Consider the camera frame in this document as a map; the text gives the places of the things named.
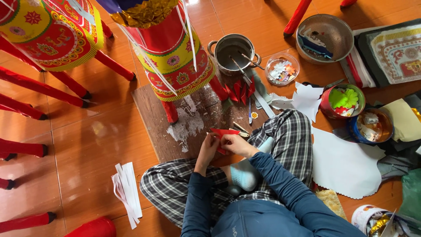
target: scissors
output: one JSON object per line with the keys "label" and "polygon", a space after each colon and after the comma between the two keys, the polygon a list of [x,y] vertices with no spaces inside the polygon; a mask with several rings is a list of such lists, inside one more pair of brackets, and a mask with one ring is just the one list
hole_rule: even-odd
{"label": "scissors", "polygon": [[325,90],[327,90],[327,89],[329,89],[329,88],[331,88],[333,86],[336,86],[337,84],[343,82],[344,80],[345,80],[344,78],[341,79],[341,80],[337,80],[335,82],[332,82],[332,83],[328,84],[327,86],[316,85],[316,84],[310,83],[308,81],[305,81],[302,84],[305,85],[305,86],[311,85],[313,88],[323,88],[323,91],[325,91]]}

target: black hoof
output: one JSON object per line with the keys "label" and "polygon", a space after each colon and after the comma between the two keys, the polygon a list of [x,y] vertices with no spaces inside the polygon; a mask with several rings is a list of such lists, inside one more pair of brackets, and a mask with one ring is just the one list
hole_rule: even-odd
{"label": "black hoof", "polygon": [[48,119],[48,116],[46,114],[43,114],[38,120],[46,120],[46,119]]}
{"label": "black hoof", "polygon": [[9,184],[6,187],[6,190],[11,190],[15,186],[15,181],[9,179]]}
{"label": "black hoof", "polygon": [[90,100],[92,99],[92,95],[89,93],[89,91],[86,91],[86,94],[82,97],[84,100]]}
{"label": "black hoof", "polygon": [[41,156],[41,157],[44,157],[46,155],[48,155],[48,147],[47,147],[47,145],[43,144],[43,156]]}
{"label": "black hoof", "polygon": [[83,105],[82,105],[82,109],[86,109],[87,107],[89,107],[89,103],[86,101],[83,101]]}
{"label": "black hoof", "polygon": [[172,126],[172,125],[176,124],[178,121],[179,120],[177,119],[177,121],[170,123],[170,125]]}
{"label": "black hoof", "polygon": [[13,159],[13,158],[16,158],[18,156],[18,154],[16,154],[16,153],[10,153],[7,157],[6,157],[6,159],[4,159],[5,161],[10,161],[11,159]]}
{"label": "black hoof", "polygon": [[291,37],[293,34],[294,34],[294,33],[287,34],[287,33],[285,33],[285,32],[284,32],[284,38],[289,38],[289,37]]}
{"label": "black hoof", "polygon": [[48,223],[53,222],[57,218],[57,214],[54,212],[47,212],[48,214]]}
{"label": "black hoof", "polygon": [[133,73],[133,79],[131,81],[136,81],[136,74]]}

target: small yellow flower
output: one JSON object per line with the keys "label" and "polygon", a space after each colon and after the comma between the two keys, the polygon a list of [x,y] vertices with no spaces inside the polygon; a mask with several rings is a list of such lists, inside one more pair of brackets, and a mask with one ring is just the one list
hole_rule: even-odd
{"label": "small yellow flower", "polygon": [[257,119],[257,117],[259,117],[259,115],[256,112],[252,112],[251,117],[254,118],[254,119]]}

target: metal pot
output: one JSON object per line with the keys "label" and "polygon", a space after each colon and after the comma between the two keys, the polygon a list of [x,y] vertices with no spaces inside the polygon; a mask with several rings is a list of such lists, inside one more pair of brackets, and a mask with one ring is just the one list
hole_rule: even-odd
{"label": "metal pot", "polygon": [[[214,44],[216,44],[216,46],[214,52],[212,52],[211,47]],[[247,37],[240,34],[229,34],[222,37],[218,41],[214,40],[208,44],[208,52],[212,57],[215,58],[219,70],[228,76],[241,74],[240,70],[229,58],[229,56],[231,56],[243,70],[245,68],[256,67],[253,64],[251,65],[251,62],[247,60],[247,58],[243,57],[240,53],[238,53],[238,51],[251,59],[253,59],[256,55],[257,64],[260,64],[262,61],[262,58],[254,52],[254,46],[252,42]]]}

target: person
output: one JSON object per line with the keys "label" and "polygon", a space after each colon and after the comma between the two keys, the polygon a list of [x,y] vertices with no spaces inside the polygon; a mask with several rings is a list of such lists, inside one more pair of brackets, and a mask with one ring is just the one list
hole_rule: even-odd
{"label": "person", "polygon": [[[245,159],[209,166],[219,144]],[[311,192],[311,171],[311,124],[301,112],[287,109],[248,141],[208,134],[197,159],[148,169],[140,189],[182,227],[182,237],[364,237]]]}

